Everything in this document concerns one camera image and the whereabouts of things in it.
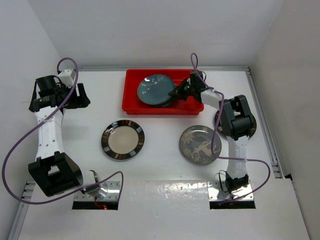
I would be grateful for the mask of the small teal plate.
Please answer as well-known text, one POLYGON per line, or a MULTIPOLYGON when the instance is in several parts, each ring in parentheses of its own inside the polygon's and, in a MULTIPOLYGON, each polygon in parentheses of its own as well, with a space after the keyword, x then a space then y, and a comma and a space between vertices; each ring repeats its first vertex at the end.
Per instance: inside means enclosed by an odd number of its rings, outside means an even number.
POLYGON ((150 104, 149 106, 152 107, 152 108, 167 108, 167 107, 172 106, 176 102, 177 102, 177 99, 170 98, 165 102, 162 102, 162 103, 159 103, 159 104, 150 104))

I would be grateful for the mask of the large teal plate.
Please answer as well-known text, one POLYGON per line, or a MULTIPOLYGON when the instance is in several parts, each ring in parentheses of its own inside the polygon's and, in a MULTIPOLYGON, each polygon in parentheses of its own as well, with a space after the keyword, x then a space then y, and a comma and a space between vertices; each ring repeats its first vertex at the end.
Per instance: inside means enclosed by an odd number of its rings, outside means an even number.
POLYGON ((137 87, 137 96, 144 104, 160 106, 168 104, 172 97, 169 92, 176 88, 174 81, 164 74, 145 77, 137 87))

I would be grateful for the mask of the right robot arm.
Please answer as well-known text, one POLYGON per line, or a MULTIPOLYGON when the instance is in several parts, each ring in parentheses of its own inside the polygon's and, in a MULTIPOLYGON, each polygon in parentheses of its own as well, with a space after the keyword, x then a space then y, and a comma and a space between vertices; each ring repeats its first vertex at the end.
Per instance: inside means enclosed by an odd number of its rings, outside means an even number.
POLYGON ((184 79, 169 96, 178 100, 187 100, 192 96, 198 102, 211 106, 219 111, 217 122, 228 141, 228 166, 225 173, 225 187, 228 193, 249 183, 249 175, 246 168, 247 143, 251 129, 256 120, 251 112, 247 98, 238 95, 230 99, 213 87, 208 86, 202 74, 193 70, 188 79, 184 79))

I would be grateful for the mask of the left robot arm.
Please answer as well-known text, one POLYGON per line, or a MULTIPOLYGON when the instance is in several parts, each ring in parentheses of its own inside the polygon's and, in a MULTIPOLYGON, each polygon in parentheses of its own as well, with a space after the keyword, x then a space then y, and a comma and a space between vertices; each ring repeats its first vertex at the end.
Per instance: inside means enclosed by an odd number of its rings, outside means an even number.
POLYGON ((35 80, 29 110, 35 114, 38 129, 38 150, 28 171, 43 193, 52 197, 80 187, 84 178, 80 167, 65 153, 62 121, 66 109, 86 108, 91 102, 83 84, 73 89, 76 73, 67 69, 57 76, 35 80))

